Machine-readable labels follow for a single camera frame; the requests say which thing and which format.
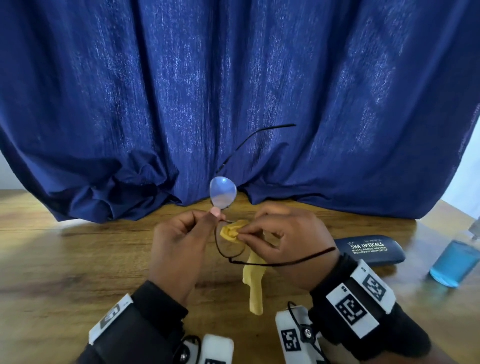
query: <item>wooden tabletop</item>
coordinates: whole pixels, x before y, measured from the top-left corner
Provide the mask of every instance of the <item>wooden tabletop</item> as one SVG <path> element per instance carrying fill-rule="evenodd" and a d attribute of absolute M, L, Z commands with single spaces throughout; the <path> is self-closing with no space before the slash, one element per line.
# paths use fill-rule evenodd
<path fill-rule="evenodd" d="M 448 239 L 421 222 L 378 218 L 286 202 L 314 211 L 335 238 L 383 234 L 406 252 L 404 263 L 377 271 L 403 309 L 444 351 L 461 364 L 480 363 L 480 269 L 457 289 L 428 276 Z M 194 206 L 207 210 L 209 203 Z M 258 206 L 240 195 L 228 218 L 252 218 Z M 471 219 L 443 203 L 425 218 L 437 230 L 468 226 Z M 57 223 L 30 194 L 0 192 L 0 362 L 68 363 L 87 342 L 90 328 L 126 292 L 146 277 L 152 229 L 182 211 L 164 206 L 140 221 L 103 225 Z M 190 298 L 188 333 L 214 333 L 235 343 L 234 363 L 283 363 L 275 314 L 288 300 L 310 307 L 305 292 L 268 269 L 263 280 L 264 314 L 249 312 L 249 288 L 241 267 L 207 247 L 204 268 Z"/>

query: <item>yellow cleaning cloth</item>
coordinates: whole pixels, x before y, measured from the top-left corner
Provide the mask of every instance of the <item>yellow cleaning cloth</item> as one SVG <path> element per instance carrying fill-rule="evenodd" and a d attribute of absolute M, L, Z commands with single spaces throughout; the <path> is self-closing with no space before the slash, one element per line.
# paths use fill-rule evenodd
<path fill-rule="evenodd" d="M 248 224 L 247 220 L 238 220 L 232 224 L 224 226 L 220 231 L 220 236 L 225 240 L 233 243 L 242 243 L 237 240 L 238 229 Z M 265 264 L 254 251 L 250 251 L 247 263 Z M 264 304 L 262 298 L 262 277 L 266 271 L 266 267 L 260 266 L 244 266 L 243 267 L 243 283 L 250 286 L 250 312 L 255 315 L 264 313 Z"/>

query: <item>person's left hand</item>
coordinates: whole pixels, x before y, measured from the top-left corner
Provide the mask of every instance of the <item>person's left hand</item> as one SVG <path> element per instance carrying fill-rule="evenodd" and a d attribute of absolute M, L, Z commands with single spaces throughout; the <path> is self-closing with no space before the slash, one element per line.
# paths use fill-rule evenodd
<path fill-rule="evenodd" d="M 204 259 L 210 233 L 221 219 L 218 207 L 185 211 L 155 226 L 148 280 L 186 306 Z"/>

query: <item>white wall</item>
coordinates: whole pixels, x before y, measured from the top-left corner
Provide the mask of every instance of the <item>white wall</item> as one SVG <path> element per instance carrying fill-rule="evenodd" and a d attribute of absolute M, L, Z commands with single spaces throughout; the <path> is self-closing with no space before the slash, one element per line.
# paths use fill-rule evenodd
<path fill-rule="evenodd" d="M 473 218 L 480 217 L 480 120 L 442 200 Z"/>
<path fill-rule="evenodd" d="M 0 152 L 0 190 L 24 189 L 18 178 L 13 174 L 5 157 Z"/>

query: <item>clear plastic bottle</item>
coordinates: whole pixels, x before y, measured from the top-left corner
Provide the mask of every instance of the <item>clear plastic bottle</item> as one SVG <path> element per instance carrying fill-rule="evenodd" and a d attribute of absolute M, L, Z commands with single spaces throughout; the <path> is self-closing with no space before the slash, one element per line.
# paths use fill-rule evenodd
<path fill-rule="evenodd" d="M 430 269 L 430 275 L 447 287 L 458 287 L 480 260 L 480 218 L 460 231 Z"/>

